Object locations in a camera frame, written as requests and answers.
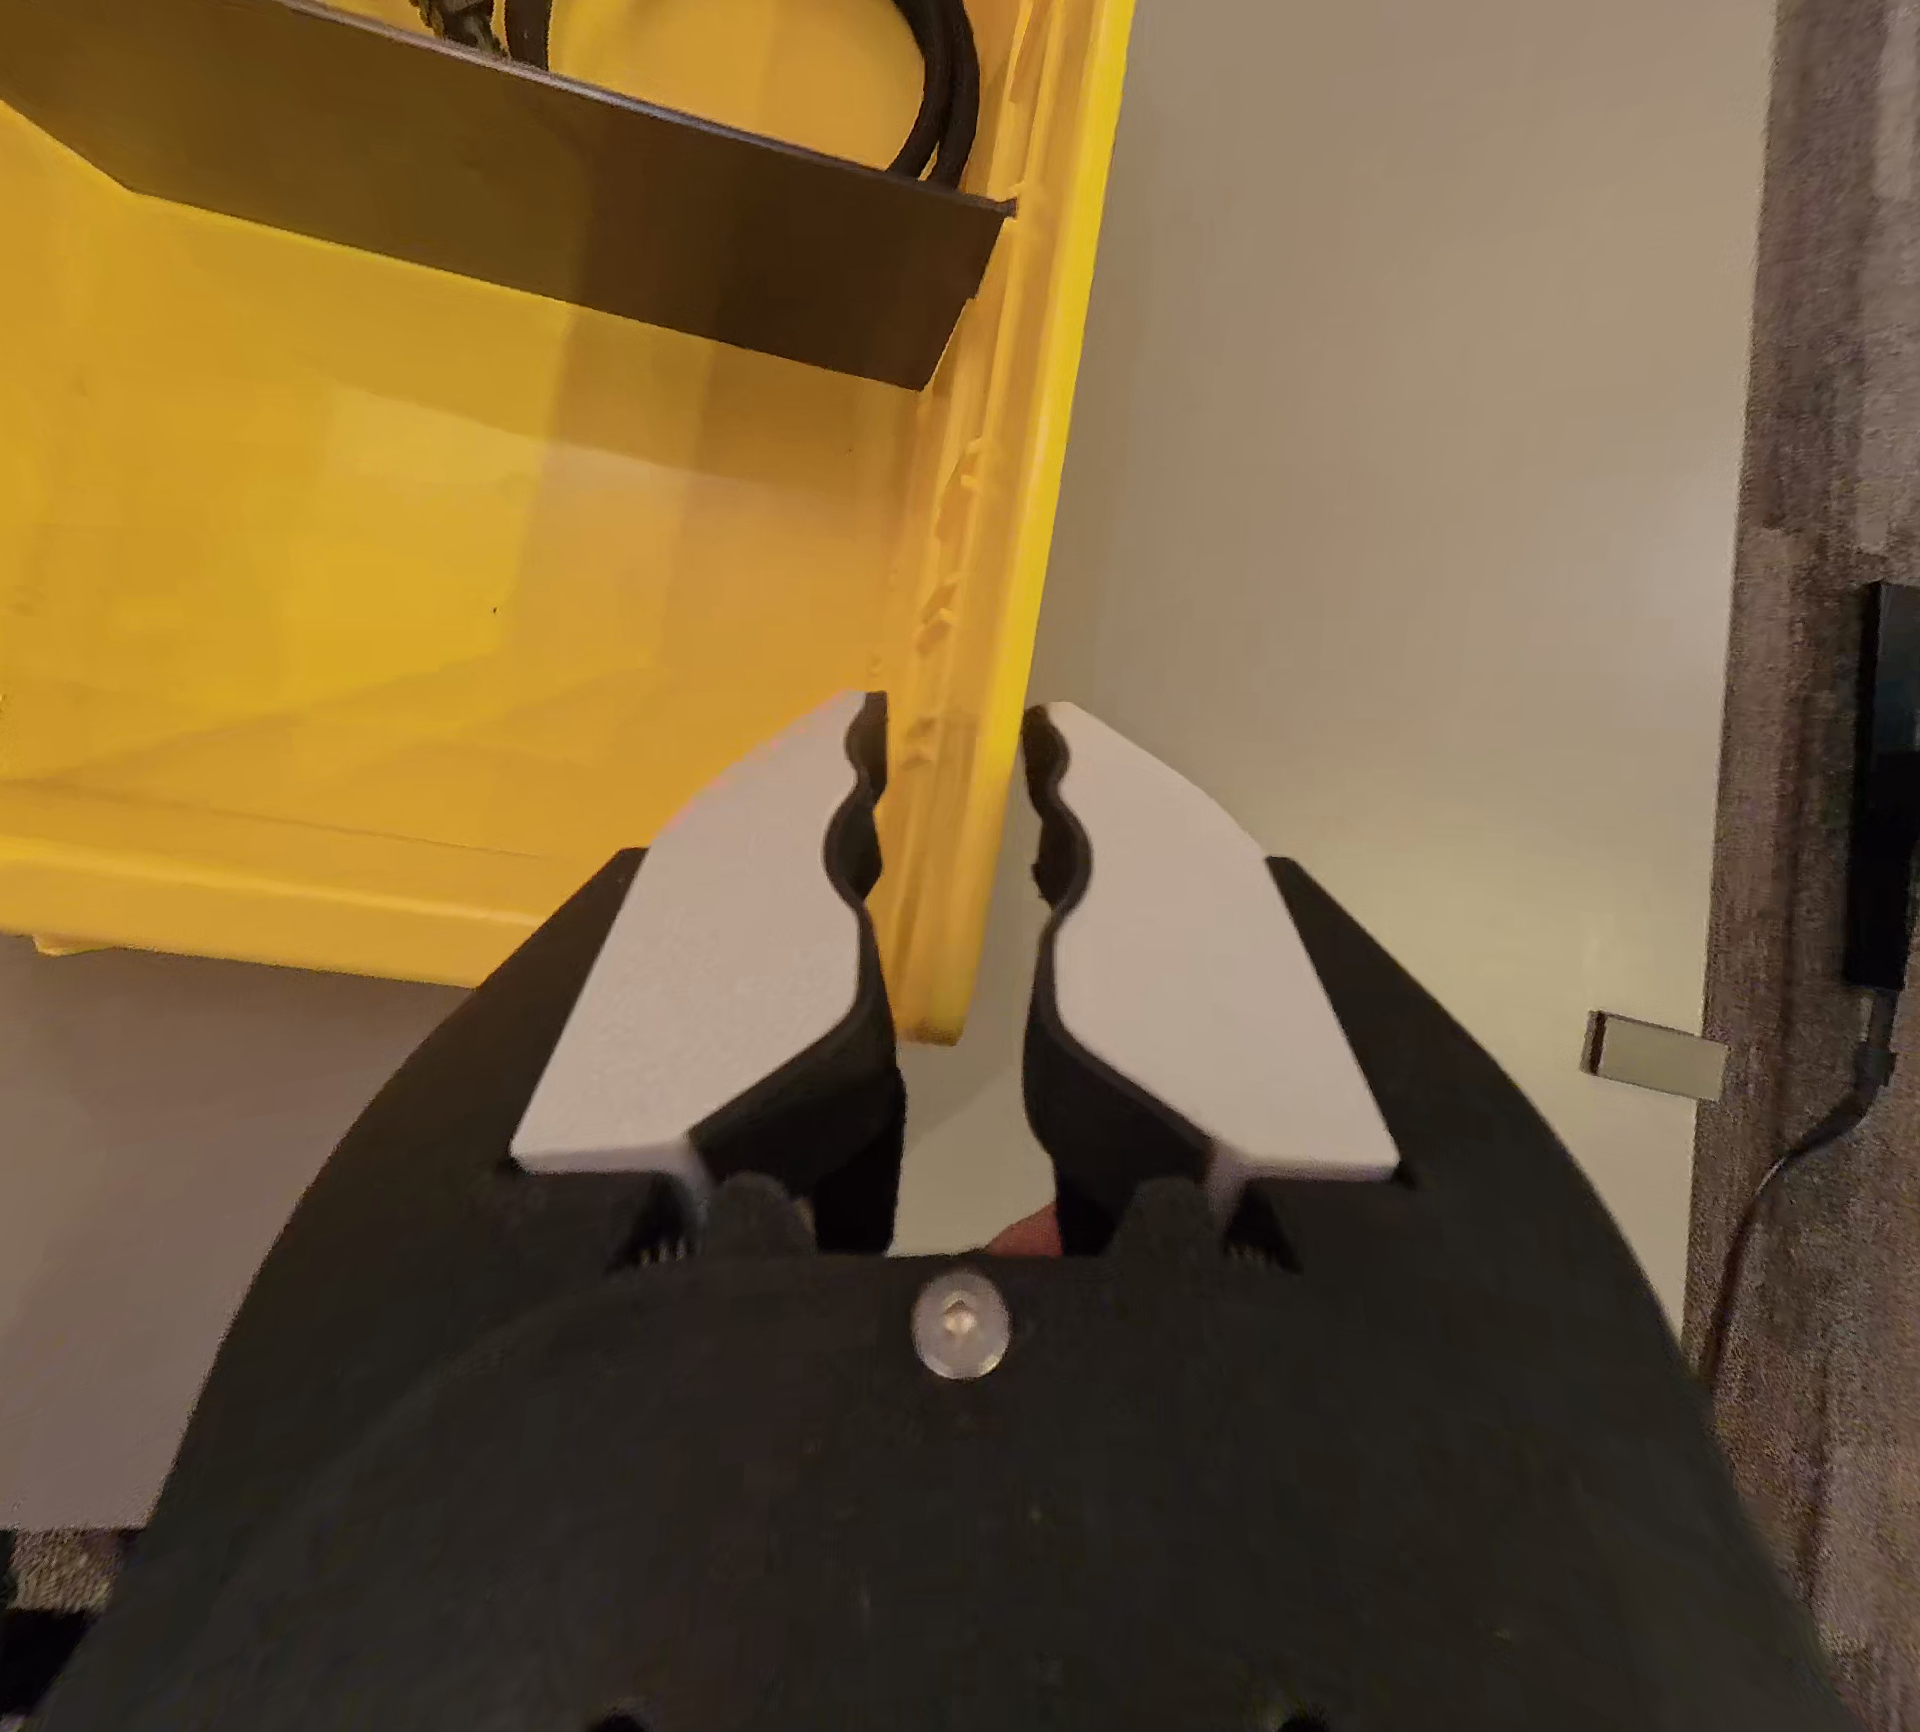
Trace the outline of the yellow plastic bin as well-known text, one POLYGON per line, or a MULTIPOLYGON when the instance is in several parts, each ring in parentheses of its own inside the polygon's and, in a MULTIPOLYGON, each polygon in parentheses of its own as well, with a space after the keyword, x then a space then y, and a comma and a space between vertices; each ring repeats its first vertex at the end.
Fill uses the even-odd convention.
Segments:
POLYGON ((132 192, 4 107, 4 933, 478 985, 881 690, 876 930, 966 1022, 1136 0, 966 0, 1007 201, 901 393, 132 192))

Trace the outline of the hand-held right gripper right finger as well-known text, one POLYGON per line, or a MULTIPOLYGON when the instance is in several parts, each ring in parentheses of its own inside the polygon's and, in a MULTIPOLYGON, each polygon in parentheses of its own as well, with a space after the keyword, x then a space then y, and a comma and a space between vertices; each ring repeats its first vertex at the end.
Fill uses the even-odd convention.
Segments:
POLYGON ((1266 1189, 1392 1191, 1401 1150, 1255 838, 1070 703, 1023 714, 1021 779, 1045 909, 1021 1111, 1060 1252, 1104 1254, 1161 1183, 1215 1240, 1266 1189))

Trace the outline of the black power adapter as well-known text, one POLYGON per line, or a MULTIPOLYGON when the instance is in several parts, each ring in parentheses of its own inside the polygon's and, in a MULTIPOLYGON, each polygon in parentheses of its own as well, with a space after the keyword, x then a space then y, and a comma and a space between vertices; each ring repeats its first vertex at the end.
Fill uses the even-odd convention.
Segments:
POLYGON ((1842 977, 1857 991, 1906 987, 1916 862, 1918 591, 1873 582, 1862 593, 1842 893, 1842 977))

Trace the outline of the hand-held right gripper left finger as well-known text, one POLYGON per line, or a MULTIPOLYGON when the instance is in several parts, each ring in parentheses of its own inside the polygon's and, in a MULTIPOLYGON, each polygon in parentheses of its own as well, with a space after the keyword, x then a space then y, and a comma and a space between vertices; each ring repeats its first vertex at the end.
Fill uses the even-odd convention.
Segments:
POLYGON ((843 690, 654 838, 512 1136, 527 1174, 642 1174, 694 1213, 776 1183, 823 1250, 894 1245, 904 1079, 870 896, 890 704, 843 690))

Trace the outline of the black divider plate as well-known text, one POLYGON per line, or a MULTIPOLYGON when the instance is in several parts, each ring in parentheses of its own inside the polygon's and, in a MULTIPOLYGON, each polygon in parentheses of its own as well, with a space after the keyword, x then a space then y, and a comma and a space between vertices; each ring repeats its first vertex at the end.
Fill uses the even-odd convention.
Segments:
POLYGON ((139 196, 901 390, 1016 211, 316 0, 4 0, 2 92, 139 196))

